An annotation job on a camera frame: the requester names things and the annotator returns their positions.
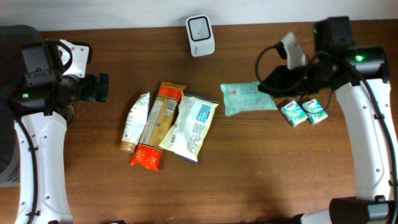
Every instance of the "wooden surface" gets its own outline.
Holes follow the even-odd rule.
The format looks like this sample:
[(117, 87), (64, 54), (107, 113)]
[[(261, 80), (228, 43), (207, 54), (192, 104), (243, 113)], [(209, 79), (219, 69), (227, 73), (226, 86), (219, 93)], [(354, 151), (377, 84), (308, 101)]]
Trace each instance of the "wooden surface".
[[(253, 82), (259, 52), (294, 32), (313, 55), (313, 23), (216, 26), (213, 55), (193, 58), (184, 27), (44, 32), (43, 38), (88, 42), (88, 73), (108, 73), (106, 104), (77, 103), (65, 137), (65, 179), (75, 223), (237, 223), (278, 220), (326, 208), (354, 195), (348, 132), (335, 98), (329, 118), (296, 128), (279, 111), (224, 115), (220, 83)], [(353, 22), (358, 45), (380, 45), (389, 58), (391, 105), (398, 116), (398, 21)], [(269, 73), (283, 61), (264, 57)], [(129, 165), (118, 147), (131, 105), (161, 81), (220, 101), (194, 165), (164, 152), (160, 172)], [(326, 103), (327, 91), (314, 96)], [(1, 223), (16, 217), (19, 189), (0, 189)]]

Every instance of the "white arm casing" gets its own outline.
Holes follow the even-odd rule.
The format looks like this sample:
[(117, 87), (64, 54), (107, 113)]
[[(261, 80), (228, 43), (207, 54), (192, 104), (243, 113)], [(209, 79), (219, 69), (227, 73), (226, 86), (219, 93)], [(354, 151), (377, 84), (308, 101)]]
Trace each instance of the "white arm casing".
[[(381, 79), (367, 80), (379, 104), (390, 132), (397, 155), (397, 136), (391, 117), (389, 83)], [(356, 198), (374, 201), (375, 196), (393, 199), (389, 185), (392, 176), (391, 160), (386, 137), (368, 91), (363, 82), (359, 86), (347, 83), (336, 90), (337, 101), (343, 110), (354, 157)]]
[[(59, 223), (71, 223), (70, 213), (65, 190), (65, 176), (63, 169), (63, 141), (67, 131), (65, 119), (53, 112), (51, 116), (43, 113), (30, 114), (22, 117), (33, 144), (38, 147), (36, 153), (38, 200), (37, 211), (39, 216), (33, 223), (48, 223), (57, 220)], [(15, 124), (19, 150), (21, 155), (21, 196), (16, 223), (27, 223), (26, 215), (32, 210), (33, 201), (33, 171), (32, 156), (29, 145), (19, 125)]]
[(289, 32), (286, 36), (280, 40), (284, 44), (286, 51), (287, 68), (293, 69), (305, 65), (305, 54), (301, 49), (299, 40), (294, 33)]
[[(66, 40), (60, 41), (70, 48), (73, 57), (70, 68), (66, 70), (63, 74), (76, 75), (79, 78), (84, 78), (84, 76), (86, 75), (86, 65), (90, 48), (87, 46), (75, 45), (67, 42)], [(65, 65), (70, 59), (70, 55), (64, 48), (58, 47), (58, 49), (62, 52), (61, 61)]]

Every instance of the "white plastic wrapper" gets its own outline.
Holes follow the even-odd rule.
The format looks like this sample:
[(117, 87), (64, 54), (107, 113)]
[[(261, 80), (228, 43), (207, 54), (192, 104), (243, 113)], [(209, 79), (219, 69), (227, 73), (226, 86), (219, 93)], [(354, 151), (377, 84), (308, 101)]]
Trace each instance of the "white plastic wrapper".
[(217, 101), (200, 96), (183, 95), (178, 106), (177, 120), (159, 146), (198, 164), (199, 150), (217, 106)]
[(130, 109), (120, 150), (134, 153), (148, 118), (150, 92), (142, 94)]

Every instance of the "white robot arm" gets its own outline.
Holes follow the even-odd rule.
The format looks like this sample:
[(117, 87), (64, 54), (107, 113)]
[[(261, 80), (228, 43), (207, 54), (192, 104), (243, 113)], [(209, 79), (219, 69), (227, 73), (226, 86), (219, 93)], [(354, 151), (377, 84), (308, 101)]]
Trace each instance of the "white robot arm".
[[(368, 80), (374, 92), (384, 120), (390, 132), (394, 148), (397, 149), (397, 137), (392, 122), (389, 83), (382, 79)], [(363, 83), (353, 86), (347, 83), (336, 90), (337, 101), (343, 110), (348, 127), (349, 140), (354, 157), (355, 197), (374, 202), (377, 197), (392, 201), (391, 157), (387, 148), (387, 139), (382, 131), (376, 112)], [(329, 209), (305, 214), (303, 224), (332, 223)]]
[[(296, 223), (370, 223), (397, 216), (397, 148), (391, 117), (389, 69), (380, 47), (357, 47), (348, 17), (332, 17), (315, 24), (316, 55), (308, 65), (293, 34), (263, 50), (256, 62), (259, 91), (274, 97), (303, 96), (323, 88), (336, 91), (351, 142), (356, 195), (334, 198), (329, 209), (297, 215)], [(276, 49), (286, 66), (265, 80), (258, 66), (264, 53)]]
[(108, 100), (108, 75), (100, 74), (98, 82), (95, 75), (85, 73), (90, 46), (65, 40), (57, 43), (22, 48), (26, 82), (8, 100), (17, 121), (21, 157), (16, 223), (72, 222), (63, 166), (66, 110), (74, 101)]

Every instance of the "white device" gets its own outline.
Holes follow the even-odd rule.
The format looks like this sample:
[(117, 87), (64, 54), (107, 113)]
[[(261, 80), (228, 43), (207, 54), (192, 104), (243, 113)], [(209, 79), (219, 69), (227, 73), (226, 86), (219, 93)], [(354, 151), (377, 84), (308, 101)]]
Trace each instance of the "white device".
[(296, 67), (301, 67), (305, 65), (305, 54), (301, 49), (299, 40), (297, 40), (296, 35), (292, 32), (286, 34), (286, 36), (280, 40), (286, 51), (287, 55), (287, 68), (293, 69)]
[(199, 57), (214, 53), (215, 42), (209, 17), (206, 15), (191, 16), (185, 21), (185, 25), (192, 56)]
[[(63, 75), (76, 75), (83, 78), (86, 72), (89, 48), (82, 45), (74, 45), (66, 40), (61, 40), (72, 50), (73, 61), (70, 68)], [(63, 54), (61, 60), (67, 63), (70, 56), (65, 49), (58, 48)], [(67, 192), (65, 189), (65, 173), (63, 167), (63, 142), (67, 131), (67, 121), (58, 113), (53, 112), (45, 116), (43, 112), (22, 117), (22, 122), (32, 139), (34, 147), (38, 147), (36, 153), (38, 198), (37, 211), (33, 223), (72, 223), (72, 214), (69, 209)], [(32, 210), (33, 201), (33, 170), (32, 155), (29, 151), (27, 139), (21, 127), (15, 123), (19, 151), (21, 157), (21, 192), (19, 197), (19, 209), (15, 223), (26, 224)]]
[[(382, 79), (367, 80), (376, 101), (379, 103), (384, 121), (390, 132), (394, 149), (397, 149), (397, 136), (392, 122), (390, 107), (390, 83)], [(349, 141), (354, 157), (355, 197), (360, 200), (374, 201), (375, 196), (384, 196), (393, 200), (393, 189), (389, 185), (391, 158), (386, 138), (363, 82), (358, 86), (347, 83), (336, 90), (336, 98), (346, 120)], [(305, 214), (302, 224), (331, 223), (329, 209)]]

